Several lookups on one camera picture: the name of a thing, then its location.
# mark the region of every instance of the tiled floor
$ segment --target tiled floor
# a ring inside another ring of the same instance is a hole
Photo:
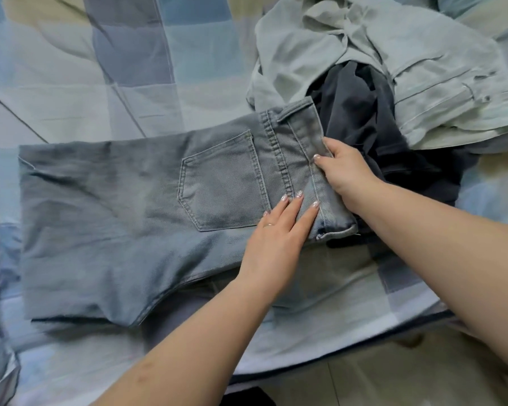
[[[508,405],[467,342],[449,330],[427,334],[416,348],[388,343],[318,363],[262,389],[277,406]]]

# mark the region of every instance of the skin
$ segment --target skin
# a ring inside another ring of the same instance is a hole
[[[508,225],[382,182],[361,154],[325,138],[333,189],[508,363]],[[318,213],[294,224],[283,199],[249,240],[237,278],[126,372],[95,405],[218,405],[252,335],[295,272]]]

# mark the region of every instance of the bedsheet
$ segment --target bedsheet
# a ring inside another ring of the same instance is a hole
[[[173,134],[250,112],[245,91],[257,58],[253,28],[274,2],[0,0],[0,326],[18,354],[18,359],[10,354],[9,370],[21,366],[12,404],[88,404],[144,353],[137,329],[24,319],[18,145]],[[491,35],[500,37],[508,54],[508,26],[499,24]],[[508,223],[508,153],[481,156],[463,179],[458,205]],[[387,251],[365,247],[346,260],[354,263],[351,284],[375,282],[385,298],[386,323],[367,325],[363,336],[414,318],[438,302]],[[363,305],[363,314],[379,311],[380,305],[361,299],[361,289],[345,286],[317,302],[320,314],[328,305]],[[295,323],[278,311],[273,315],[258,332],[258,348],[271,341],[276,324]],[[361,321],[352,311],[341,311],[327,325],[339,326],[345,318]],[[300,338],[311,323],[295,323],[299,333],[294,334]],[[304,358],[342,346],[338,327],[321,332],[308,337],[311,351],[302,353]],[[324,345],[323,339],[332,344]],[[298,361],[284,355],[286,362]],[[254,370],[249,366],[257,358],[245,359],[244,370]]]

